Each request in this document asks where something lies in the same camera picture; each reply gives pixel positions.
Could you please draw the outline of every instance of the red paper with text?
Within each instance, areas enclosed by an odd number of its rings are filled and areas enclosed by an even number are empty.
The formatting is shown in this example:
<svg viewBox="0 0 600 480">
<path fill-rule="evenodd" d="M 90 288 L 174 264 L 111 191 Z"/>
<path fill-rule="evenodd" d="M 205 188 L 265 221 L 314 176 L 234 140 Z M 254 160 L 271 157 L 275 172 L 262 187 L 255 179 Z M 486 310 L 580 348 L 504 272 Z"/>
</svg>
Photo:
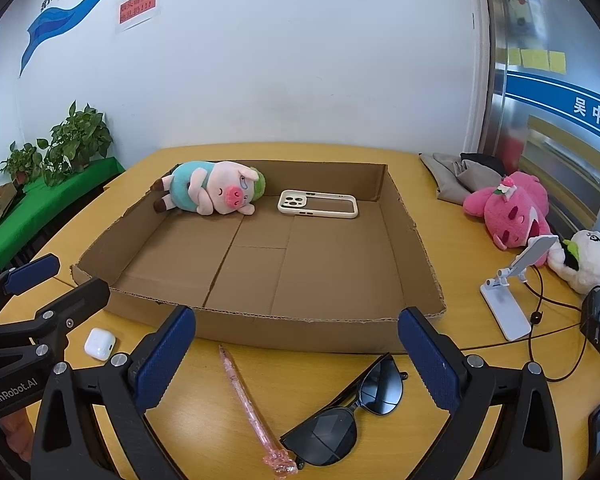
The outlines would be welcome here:
<svg viewBox="0 0 600 480">
<path fill-rule="evenodd" d="M 127 0 L 120 5 L 120 23 L 124 23 L 126 20 L 130 20 L 154 7 L 155 0 Z"/>
</svg>

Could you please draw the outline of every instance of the sunglasses lens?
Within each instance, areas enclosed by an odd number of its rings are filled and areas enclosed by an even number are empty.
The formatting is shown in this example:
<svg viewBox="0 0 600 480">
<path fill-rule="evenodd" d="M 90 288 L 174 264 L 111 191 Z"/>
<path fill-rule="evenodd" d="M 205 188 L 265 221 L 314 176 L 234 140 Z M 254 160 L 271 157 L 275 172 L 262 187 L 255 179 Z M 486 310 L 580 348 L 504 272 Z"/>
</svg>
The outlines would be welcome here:
<svg viewBox="0 0 600 480">
<path fill-rule="evenodd" d="M 298 426 L 284 439 L 284 445 L 311 465 L 331 465 L 343 459 L 358 437 L 353 414 L 345 408 L 331 408 Z"/>
<path fill-rule="evenodd" d="M 371 413 L 392 412 L 402 398 L 402 378 L 392 357 L 372 368 L 360 387 L 360 401 Z"/>
</svg>

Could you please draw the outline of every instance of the green hat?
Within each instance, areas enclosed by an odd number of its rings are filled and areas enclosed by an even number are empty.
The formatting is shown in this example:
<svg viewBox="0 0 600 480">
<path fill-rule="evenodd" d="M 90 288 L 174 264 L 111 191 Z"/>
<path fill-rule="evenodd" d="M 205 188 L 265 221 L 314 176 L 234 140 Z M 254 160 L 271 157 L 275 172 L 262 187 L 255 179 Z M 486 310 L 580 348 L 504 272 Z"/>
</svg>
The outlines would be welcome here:
<svg viewBox="0 0 600 480">
<path fill-rule="evenodd" d="M 255 168 L 251 169 L 258 174 L 258 179 L 253 183 L 253 198 L 251 199 L 252 202 L 255 202 L 257 199 L 264 195 L 264 186 L 266 183 L 263 174 L 261 174 Z"/>
</svg>

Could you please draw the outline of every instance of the pink pen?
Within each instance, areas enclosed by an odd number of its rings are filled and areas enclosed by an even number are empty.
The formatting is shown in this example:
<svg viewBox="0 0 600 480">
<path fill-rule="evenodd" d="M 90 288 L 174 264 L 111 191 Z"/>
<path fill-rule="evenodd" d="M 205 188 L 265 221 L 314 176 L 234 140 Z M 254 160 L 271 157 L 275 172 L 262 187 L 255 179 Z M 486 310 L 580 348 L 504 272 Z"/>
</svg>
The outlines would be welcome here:
<svg viewBox="0 0 600 480">
<path fill-rule="evenodd" d="M 296 466 L 296 463 L 289 457 L 286 449 L 278 444 L 278 441 L 275 439 L 275 437 L 273 437 L 271 430 L 267 426 L 267 423 L 258 416 L 258 410 L 251 400 L 247 388 L 244 386 L 240 378 L 240 373 L 238 372 L 238 368 L 235 366 L 235 362 L 231 357 L 231 354 L 229 354 L 229 352 L 222 345 L 220 345 L 219 348 L 224 371 L 229 377 L 234 390 L 238 394 L 240 403 L 244 408 L 244 412 L 247 414 L 249 422 L 253 426 L 258 439 L 265 449 L 266 455 L 262 461 L 271 469 L 273 469 L 273 473 L 276 478 L 284 479 L 288 475 L 297 473 L 298 467 Z"/>
</svg>

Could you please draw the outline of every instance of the black phone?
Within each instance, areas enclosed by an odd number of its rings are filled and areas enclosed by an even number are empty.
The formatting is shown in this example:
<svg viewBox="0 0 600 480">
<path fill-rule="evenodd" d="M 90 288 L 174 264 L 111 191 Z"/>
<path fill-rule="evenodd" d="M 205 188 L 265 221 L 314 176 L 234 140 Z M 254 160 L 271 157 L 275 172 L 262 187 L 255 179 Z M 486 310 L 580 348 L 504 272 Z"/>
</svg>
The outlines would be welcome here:
<svg viewBox="0 0 600 480">
<path fill-rule="evenodd" d="M 589 464 L 600 452 L 600 405 L 589 415 Z"/>
</svg>

